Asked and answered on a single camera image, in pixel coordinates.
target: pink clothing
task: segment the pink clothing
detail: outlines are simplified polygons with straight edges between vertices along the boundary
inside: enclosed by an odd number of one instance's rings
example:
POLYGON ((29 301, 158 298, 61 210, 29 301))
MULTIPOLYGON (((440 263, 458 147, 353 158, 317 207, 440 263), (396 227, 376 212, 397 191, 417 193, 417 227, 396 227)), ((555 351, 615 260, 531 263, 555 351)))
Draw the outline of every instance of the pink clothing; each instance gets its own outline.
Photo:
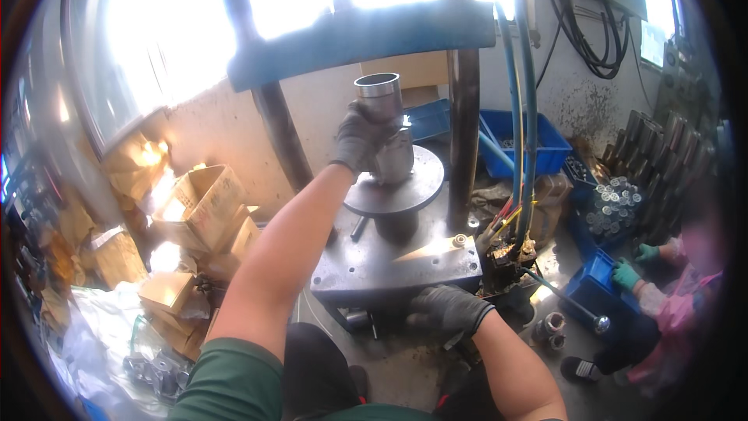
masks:
MULTIPOLYGON (((681 239, 671 241, 676 246, 673 262, 687 262, 681 239)), ((687 263, 680 278, 665 286, 663 291, 652 283, 642 287, 641 311, 658 323, 661 333, 650 355, 628 372, 628 379, 639 384, 645 394, 653 396, 681 377, 694 346, 706 334, 705 326, 714 309, 721 279, 722 272, 703 276, 687 263)))

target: concrete floor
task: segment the concrete floor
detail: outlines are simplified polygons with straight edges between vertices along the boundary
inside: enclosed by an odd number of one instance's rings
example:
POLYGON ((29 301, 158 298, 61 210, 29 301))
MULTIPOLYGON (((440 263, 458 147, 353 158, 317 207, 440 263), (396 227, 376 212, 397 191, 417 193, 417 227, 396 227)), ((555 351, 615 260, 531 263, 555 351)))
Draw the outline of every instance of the concrete floor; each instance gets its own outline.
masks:
MULTIPOLYGON (((582 265, 577 247, 563 223, 556 229, 555 239, 539 251, 538 265, 542 267, 545 278, 560 288, 582 265)), ((548 292, 536 307, 536 317, 558 310, 557 304, 558 297, 548 292)), ((368 370, 372 402, 425 411, 435 407, 441 376, 450 363, 447 352, 440 345, 442 341, 419 341, 403 336, 383 336, 377 341, 365 333, 352 336, 327 314, 308 288, 299 296, 293 322, 318 325, 336 342, 349 365, 359 364, 368 370)), ((602 345, 592 333, 570 318, 565 333, 566 347, 562 351, 534 349, 556 378, 569 419, 642 419, 651 412, 653 403, 641 397, 635 387, 620 382, 625 381, 625 375, 621 373, 605 377, 596 384, 567 382, 559 370, 561 360, 565 356, 590 359, 602 345)), ((520 332, 520 337, 529 341, 529 328, 520 332)))

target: green t-shirt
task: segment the green t-shirt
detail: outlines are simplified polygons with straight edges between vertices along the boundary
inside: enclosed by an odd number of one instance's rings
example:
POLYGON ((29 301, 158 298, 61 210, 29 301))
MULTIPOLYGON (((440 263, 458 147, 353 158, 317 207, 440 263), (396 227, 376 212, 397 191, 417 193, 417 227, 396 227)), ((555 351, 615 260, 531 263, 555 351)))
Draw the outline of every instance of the green t-shirt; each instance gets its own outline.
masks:
MULTIPOLYGON (((283 412, 283 366, 270 351, 249 341, 218 338, 203 347, 172 420, 257 419, 276 421, 283 412)), ((433 421, 424 411, 366 404, 329 414, 324 421, 433 421)))

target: gray work glove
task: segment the gray work glove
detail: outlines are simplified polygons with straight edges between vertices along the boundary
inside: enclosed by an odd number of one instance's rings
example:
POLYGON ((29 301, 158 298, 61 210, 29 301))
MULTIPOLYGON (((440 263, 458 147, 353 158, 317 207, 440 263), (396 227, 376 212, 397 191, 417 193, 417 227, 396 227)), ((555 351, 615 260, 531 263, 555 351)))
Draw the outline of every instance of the gray work glove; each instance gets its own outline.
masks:
POLYGON ((402 126, 402 120, 388 124, 369 122, 361 113, 358 102, 348 105, 348 113, 337 129, 337 150, 330 164, 342 164, 353 171, 353 180, 363 171, 370 171, 374 157, 402 126))
POLYGON ((454 285, 424 289, 412 302, 408 323, 472 336, 495 306, 454 285))

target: green work glove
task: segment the green work glove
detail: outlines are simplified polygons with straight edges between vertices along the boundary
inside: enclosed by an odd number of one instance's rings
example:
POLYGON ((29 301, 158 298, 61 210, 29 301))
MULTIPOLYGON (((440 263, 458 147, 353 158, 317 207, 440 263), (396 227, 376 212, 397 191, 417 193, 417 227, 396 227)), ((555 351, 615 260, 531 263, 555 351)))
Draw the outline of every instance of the green work glove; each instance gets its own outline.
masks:
POLYGON ((658 258, 660 256, 660 248, 655 246, 648 246, 647 244, 639 244, 639 247, 637 248, 636 252, 634 252, 634 254, 636 255, 636 257, 633 258, 634 262, 649 262, 653 258, 658 258))
POLYGON ((369 122, 358 102, 348 105, 348 113, 337 129, 337 149, 330 164, 342 164, 353 172, 353 182, 362 171, 370 171, 377 152, 399 129, 397 121, 388 124, 369 122))
POLYGON ((613 265, 612 281, 627 291, 633 291, 633 286, 637 284, 642 277, 633 270, 631 264, 625 258, 619 258, 613 265))
POLYGON ((454 285, 424 289, 412 302, 408 323, 415 327, 472 336, 495 306, 454 285))

